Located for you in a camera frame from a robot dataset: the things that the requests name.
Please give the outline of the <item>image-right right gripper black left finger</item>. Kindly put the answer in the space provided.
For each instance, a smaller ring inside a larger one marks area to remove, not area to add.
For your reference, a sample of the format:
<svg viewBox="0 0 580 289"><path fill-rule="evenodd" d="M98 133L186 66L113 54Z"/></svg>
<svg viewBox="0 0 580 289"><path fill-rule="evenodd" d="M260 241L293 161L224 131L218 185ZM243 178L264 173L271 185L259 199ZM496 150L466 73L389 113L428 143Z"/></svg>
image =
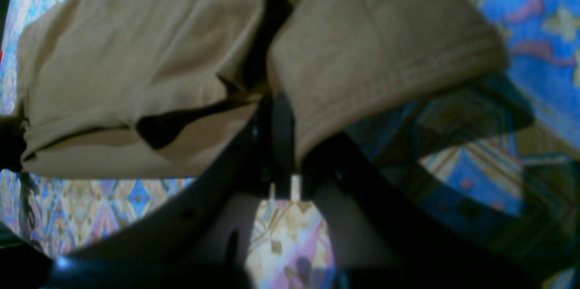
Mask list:
<svg viewBox="0 0 580 289"><path fill-rule="evenodd" d="M285 95L182 192L123 231L56 258L48 289L251 289L244 264L261 201L288 199L294 118Z"/></svg>

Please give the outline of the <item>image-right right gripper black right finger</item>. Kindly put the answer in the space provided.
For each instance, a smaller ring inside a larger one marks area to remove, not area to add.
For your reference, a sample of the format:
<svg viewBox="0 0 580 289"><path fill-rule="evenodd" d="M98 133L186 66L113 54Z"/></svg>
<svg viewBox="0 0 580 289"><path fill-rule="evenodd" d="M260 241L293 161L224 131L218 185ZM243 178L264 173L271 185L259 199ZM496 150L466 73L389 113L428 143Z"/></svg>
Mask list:
<svg viewBox="0 0 580 289"><path fill-rule="evenodd" d="M518 265L467 240L381 177L341 133L302 163L328 226L332 289L537 289Z"/></svg>

